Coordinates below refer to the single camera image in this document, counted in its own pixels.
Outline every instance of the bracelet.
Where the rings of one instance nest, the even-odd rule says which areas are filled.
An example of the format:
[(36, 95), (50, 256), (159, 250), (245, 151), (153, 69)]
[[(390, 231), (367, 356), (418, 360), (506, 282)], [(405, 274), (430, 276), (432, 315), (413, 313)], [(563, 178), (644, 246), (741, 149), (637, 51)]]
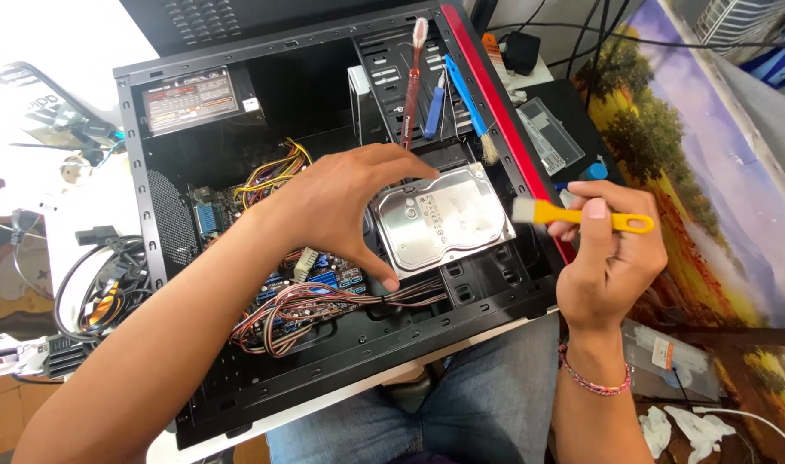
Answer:
[(603, 386), (603, 385), (596, 385), (593, 382), (587, 382), (584, 378), (575, 373), (570, 364), (567, 363), (567, 345), (562, 342), (558, 343), (558, 358), (562, 362), (563, 368), (573, 377), (579, 385), (583, 386), (587, 390), (592, 391), (596, 395), (604, 395), (604, 396), (614, 396), (623, 393), (626, 390), (630, 389), (630, 365), (625, 363), (624, 368), (626, 370), (626, 374), (624, 376), (624, 383), (621, 386)]

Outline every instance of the red toothbrush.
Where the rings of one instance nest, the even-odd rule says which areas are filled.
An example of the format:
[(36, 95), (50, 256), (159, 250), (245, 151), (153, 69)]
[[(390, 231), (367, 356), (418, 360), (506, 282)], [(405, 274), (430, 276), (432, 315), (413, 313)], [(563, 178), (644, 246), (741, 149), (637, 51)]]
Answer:
[(409, 81), (406, 85), (406, 102), (404, 103), (404, 121), (400, 128), (399, 145), (404, 150), (409, 150), (409, 146), (412, 144), (415, 109), (418, 106), (418, 80), (420, 79), (418, 61), (421, 59), (421, 49), (424, 48), (424, 42), (427, 40), (427, 28), (428, 23), (425, 18), (419, 17), (415, 20), (415, 30), (412, 31), (412, 68), (409, 69)]

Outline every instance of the jeans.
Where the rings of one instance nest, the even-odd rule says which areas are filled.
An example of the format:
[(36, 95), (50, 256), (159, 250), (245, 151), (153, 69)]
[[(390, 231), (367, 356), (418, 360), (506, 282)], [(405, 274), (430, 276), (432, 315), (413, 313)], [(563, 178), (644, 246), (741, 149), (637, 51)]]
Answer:
[(418, 452), (459, 463), (541, 464), (556, 388), (558, 314), (464, 349), (414, 415), (380, 387), (266, 434), (273, 464), (385, 464)]

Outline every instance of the blue-handled brush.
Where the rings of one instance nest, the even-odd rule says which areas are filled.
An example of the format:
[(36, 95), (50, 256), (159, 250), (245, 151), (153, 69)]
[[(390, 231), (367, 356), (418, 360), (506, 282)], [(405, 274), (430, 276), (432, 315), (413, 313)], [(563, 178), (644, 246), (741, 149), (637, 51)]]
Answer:
[(433, 101), (429, 104), (427, 125), (424, 128), (424, 138), (427, 140), (432, 140), (435, 137), (435, 133), (439, 129), (439, 118), (441, 117), (441, 106), (443, 105), (444, 84), (446, 82), (444, 80), (444, 75), (446, 73), (446, 69), (441, 72), (441, 77), (439, 77), (439, 85), (436, 86), (433, 90)]
[(476, 130), (476, 134), (478, 134), (478, 137), (481, 139), (481, 149), (484, 151), (484, 164), (492, 165), (498, 163), (498, 149), (493, 144), (493, 140), (487, 132), (487, 126), (484, 125), (484, 120), (481, 119), (481, 114), (479, 114), (476, 104), (472, 101), (470, 91), (467, 89), (464, 78), (461, 76), (461, 71), (458, 70), (458, 65), (455, 64), (455, 61), (452, 61), (449, 54), (444, 56), (444, 65), (447, 67), (449, 79), (452, 79), (452, 85), (458, 90), (458, 95), (461, 96), (461, 100), (464, 101), (464, 106), (466, 106), (467, 110), (470, 112), (473, 129)]

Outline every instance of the black computer case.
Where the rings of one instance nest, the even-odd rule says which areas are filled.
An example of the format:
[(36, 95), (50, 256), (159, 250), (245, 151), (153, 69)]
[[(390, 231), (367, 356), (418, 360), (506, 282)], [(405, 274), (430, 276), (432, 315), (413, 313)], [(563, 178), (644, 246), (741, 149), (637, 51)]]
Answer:
[[(501, 155), (487, 174), (505, 208), (509, 212), (516, 195), (557, 198), (528, 136), (516, 131), (520, 120), (460, 6), (437, 0), (339, 0), (326, 3), (331, 7), (322, 12), (323, 3), (312, 1), (266, 9), (253, 9), (263, 2), (242, 0), (122, 2), (164, 56), (114, 70), (154, 289), (201, 252), (190, 186), (222, 189), (242, 182), (253, 166), (274, 159), (284, 136), (303, 143), (313, 158), (358, 145), (348, 68), (362, 65), (370, 76), (390, 66), (403, 71), (397, 86), (372, 86), (377, 102), (373, 120), (379, 121), (372, 133), (397, 142), (400, 121), (390, 109), (398, 100), (403, 104), (412, 52), (401, 44), (411, 40), (417, 16), (429, 19), (431, 50), (419, 63), (417, 125), (424, 123), (438, 79), (426, 59), (449, 53), (457, 58)], [(308, 14), (282, 16), (287, 8)], [(221, 26), (210, 28), (221, 20)], [(208, 35), (190, 37), (195, 31)], [(378, 63), (378, 57), (385, 61)], [(235, 110), (154, 130), (145, 91), (218, 69), (231, 77), (235, 101), (229, 107)], [(246, 101), (253, 98), (258, 99), (257, 111), (246, 111)], [(441, 139), (418, 137), (413, 152), (440, 170), (474, 163), (480, 146), (471, 135), (465, 125)], [(367, 245), (383, 255), (372, 225), (368, 228)], [(439, 304), (397, 312), (369, 306), (345, 314), (308, 334), (305, 349), (282, 358), (246, 354), (227, 344), (176, 419), (178, 446), (241, 433), (255, 420), (472, 335), (544, 315), (555, 304), (556, 275), (572, 258), (572, 248), (543, 230), (515, 229), (515, 240), (411, 278), (439, 276), (449, 295)]]

